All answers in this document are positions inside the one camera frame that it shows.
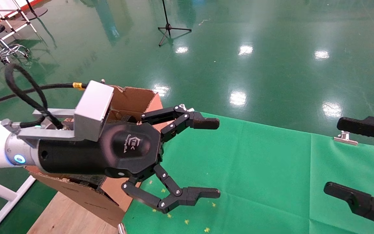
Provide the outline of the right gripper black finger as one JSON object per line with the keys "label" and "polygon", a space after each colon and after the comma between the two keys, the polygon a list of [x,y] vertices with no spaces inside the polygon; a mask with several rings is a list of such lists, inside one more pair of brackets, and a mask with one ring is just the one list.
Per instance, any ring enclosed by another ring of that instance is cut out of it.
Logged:
{"label": "right gripper black finger", "polygon": [[351,212],[374,222],[374,197],[334,182],[324,185],[324,193],[345,201]]}
{"label": "right gripper black finger", "polygon": [[374,117],[368,116],[363,120],[341,117],[337,122],[337,129],[353,134],[374,137]]}

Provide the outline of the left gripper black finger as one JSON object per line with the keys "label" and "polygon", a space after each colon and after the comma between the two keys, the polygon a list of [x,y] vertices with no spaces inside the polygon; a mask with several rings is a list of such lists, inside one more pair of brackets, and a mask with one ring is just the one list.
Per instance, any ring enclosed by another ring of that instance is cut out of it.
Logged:
{"label": "left gripper black finger", "polygon": [[218,118],[205,118],[198,111],[187,111],[180,105],[146,112],[141,115],[141,122],[151,125],[170,122],[160,130],[161,141],[168,142],[186,128],[193,129],[218,129]]}
{"label": "left gripper black finger", "polygon": [[195,206],[200,198],[220,198],[220,191],[216,188],[180,188],[160,164],[154,166],[153,172],[169,191],[169,195],[163,199],[136,187],[135,184],[139,179],[133,176],[121,187],[129,197],[163,214],[169,213],[178,206]]}

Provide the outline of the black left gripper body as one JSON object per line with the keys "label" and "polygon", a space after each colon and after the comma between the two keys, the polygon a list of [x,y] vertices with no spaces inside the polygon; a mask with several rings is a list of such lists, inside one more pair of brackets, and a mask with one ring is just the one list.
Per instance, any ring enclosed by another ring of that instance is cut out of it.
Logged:
{"label": "black left gripper body", "polygon": [[51,174],[146,179],[162,161],[161,134],[150,124],[107,124],[97,142],[40,140],[41,170]]}

